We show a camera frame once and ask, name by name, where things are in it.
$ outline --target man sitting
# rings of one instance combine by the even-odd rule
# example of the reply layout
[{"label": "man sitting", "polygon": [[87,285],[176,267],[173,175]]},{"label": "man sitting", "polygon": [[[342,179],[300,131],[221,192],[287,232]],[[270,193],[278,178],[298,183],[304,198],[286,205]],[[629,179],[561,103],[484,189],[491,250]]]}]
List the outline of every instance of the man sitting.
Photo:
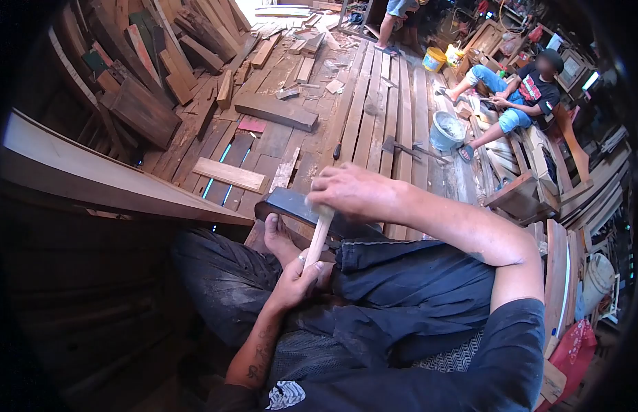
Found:
[{"label": "man sitting", "polygon": [[506,109],[496,124],[459,150],[463,160],[469,163],[477,148],[497,140],[517,126],[528,128],[532,125],[532,117],[549,115],[559,104],[555,76],[563,68],[561,56],[553,49],[546,49],[536,56],[536,62],[518,70],[518,77],[508,85],[493,70],[476,65],[467,72],[458,86],[444,90],[443,94],[455,104],[463,92],[481,80],[495,93],[495,97],[491,99],[493,104]]}]

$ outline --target sandal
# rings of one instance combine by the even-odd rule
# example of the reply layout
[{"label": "sandal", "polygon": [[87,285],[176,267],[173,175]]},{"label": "sandal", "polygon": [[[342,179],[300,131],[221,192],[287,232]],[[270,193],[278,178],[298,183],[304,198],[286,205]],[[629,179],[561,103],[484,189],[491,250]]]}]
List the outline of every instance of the sandal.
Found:
[{"label": "sandal", "polygon": [[466,144],[459,149],[459,154],[465,163],[470,163],[474,157],[474,149],[469,144]]}]

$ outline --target bare foot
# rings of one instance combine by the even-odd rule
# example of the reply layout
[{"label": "bare foot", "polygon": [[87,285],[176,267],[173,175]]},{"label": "bare foot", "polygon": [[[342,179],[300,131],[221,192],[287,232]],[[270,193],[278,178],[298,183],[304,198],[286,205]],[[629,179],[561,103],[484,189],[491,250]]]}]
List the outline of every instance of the bare foot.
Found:
[{"label": "bare foot", "polygon": [[269,213],[264,222],[264,244],[280,261],[284,268],[300,254],[300,249],[291,241],[289,228],[280,215]]}]

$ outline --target blue jeans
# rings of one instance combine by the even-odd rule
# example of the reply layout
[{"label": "blue jeans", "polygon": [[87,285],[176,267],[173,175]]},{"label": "blue jeans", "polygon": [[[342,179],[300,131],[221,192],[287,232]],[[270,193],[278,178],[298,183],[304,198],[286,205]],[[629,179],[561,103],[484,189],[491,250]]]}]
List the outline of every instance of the blue jeans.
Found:
[{"label": "blue jeans", "polygon": [[[507,89],[507,83],[497,76],[493,70],[488,69],[484,65],[472,67],[465,75],[465,78],[468,79],[472,86],[481,80],[493,93],[503,92]],[[515,104],[524,104],[524,100],[518,90],[511,93],[507,100]],[[512,107],[506,109],[498,121],[504,133],[512,131],[516,126],[528,128],[532,125],[532,118],[529,117],[527,113],[522,110],[513,109]]]}]

